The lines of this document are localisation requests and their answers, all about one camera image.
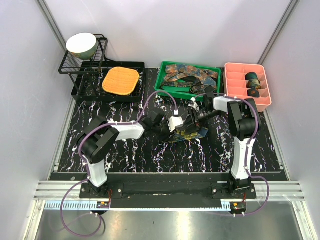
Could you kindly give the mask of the blue yellow floral tie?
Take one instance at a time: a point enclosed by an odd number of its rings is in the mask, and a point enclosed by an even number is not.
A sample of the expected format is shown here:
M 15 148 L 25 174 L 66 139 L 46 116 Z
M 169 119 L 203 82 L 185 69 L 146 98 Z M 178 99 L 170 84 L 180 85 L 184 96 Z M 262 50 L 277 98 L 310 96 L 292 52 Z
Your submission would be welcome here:
M 205 138 L 208 129 L 205 127 L 201 127 L 200 129 L 192 132 L 192 133 L 186 133 L 186 131 L 177 130 L 175 134 L 168 140 L 169 143 L 177 143 L 177 142 L 183 142 L 183 141 L 191 141 L 194 139 L 202 139 Z

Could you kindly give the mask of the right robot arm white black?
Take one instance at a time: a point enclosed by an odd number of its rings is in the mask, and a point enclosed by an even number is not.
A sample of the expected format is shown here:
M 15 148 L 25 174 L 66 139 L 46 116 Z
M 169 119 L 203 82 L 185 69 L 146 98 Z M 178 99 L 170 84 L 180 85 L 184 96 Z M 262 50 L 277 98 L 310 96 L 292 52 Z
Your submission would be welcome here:
M 203 105 L 197 104 L 198 96 L 191 98 L 187 118 L 180 134 L 192 137 L 200 134 L 204 123 L 221 112 L 228 115 L 229 132 L 234 138 L 233 164 L 227 182 L 227 192 L 232 198 L 239 198 L 251 188 L 249 169 L 251 153 L 256 140 L 261 119 L 255 100 L 241 99 L 215 93 L 203 93 Z

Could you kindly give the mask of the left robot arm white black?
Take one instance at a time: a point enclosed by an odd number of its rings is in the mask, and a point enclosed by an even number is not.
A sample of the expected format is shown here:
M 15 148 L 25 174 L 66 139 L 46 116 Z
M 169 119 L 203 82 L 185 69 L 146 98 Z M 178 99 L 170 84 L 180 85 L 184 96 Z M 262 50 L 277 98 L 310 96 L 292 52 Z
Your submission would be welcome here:
M 77 140 L 78 155 L 86 163 L 90 192 L 97 198 L 108 193 L 105 158 L 116 142 L 138 140 L 148 135 L 166 141 L 175 133 L 173 118 L 168 119 L 163 114 L 139 117 L 129 122 L 94 119 Z

